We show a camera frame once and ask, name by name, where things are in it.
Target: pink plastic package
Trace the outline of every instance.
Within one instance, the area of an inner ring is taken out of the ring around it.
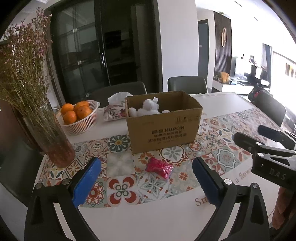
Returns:
[[[155,157],[151,157],[145,171],[155,172],[164,179],[168,180],[172,174],[173,169],[174,167],[172,165],[158,160]]]

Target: orange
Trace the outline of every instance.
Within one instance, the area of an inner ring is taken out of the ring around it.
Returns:
[[[75,107],[74,107],[74,111],[77,113],[77,110],[79,109],[79,107],[81,107],[81,106],[83,106],[83,105],[86,105],[86,106],[88,106],[88,107],[90,108],[90,106],[89,106],[89,102],[83,100],[83,101],[78,102],[78,103],[75,105]]]
[[[72,110],[68,111],[64,116],[65,125],[73,124],[77,120],[76,113]]]
[[[77,115],[81,120],[84,119],[85,117],[88,117],[90,114],[91,114],[91,109],[86,105],[80,106],[77,110]]]
[[[64,104],[61,108],[61,113],[64,115],[70,110],[74,110],[74,106],[72,104]]]

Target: fruit basket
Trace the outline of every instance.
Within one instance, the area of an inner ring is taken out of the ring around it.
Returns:
[[[63,117],[61,114],[57,116],[59,123],[64,130],[64,132],[68,135],[78,135],[83,132],[86,132],[90,128],[92,128],[96,122],[97,122],[97,114],[98,114],[98,107],[100,106],[99,102],[96,102],[94,100],[88,100],[89,107],[93,110],[91,114],[87,117],[85,117],[82,120],[79,120],[73,124],[70,125],[64,125]]]

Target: glass vase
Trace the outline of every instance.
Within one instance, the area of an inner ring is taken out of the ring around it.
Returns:
[[[38,145],[58,168],[69,166],[75,158],[75,151],[63,132],[50,104],[32,115],[24,117],[24,121]]]

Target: floral tile pattern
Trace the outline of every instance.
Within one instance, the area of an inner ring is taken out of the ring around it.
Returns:
[[[46,159],[39,182],[45,186],[58,185],[96,156],[101,160],[102,171],[81,206],[117,207],[162,200],[199,186],[192,171],[192,160],[196,157],[202,157],[219,175],[251,158],[249,152],[234,144],[234,134],[241,131],[266,143],[268,140],[257,133],[261,124],[278,129],[261,111],[249,109],[203,119],[194,142],[161,150],[132,154],[128,135],[75,143],[73,163],[58,169]],[[151,157],[174,166],[169,180],[145,171]]]

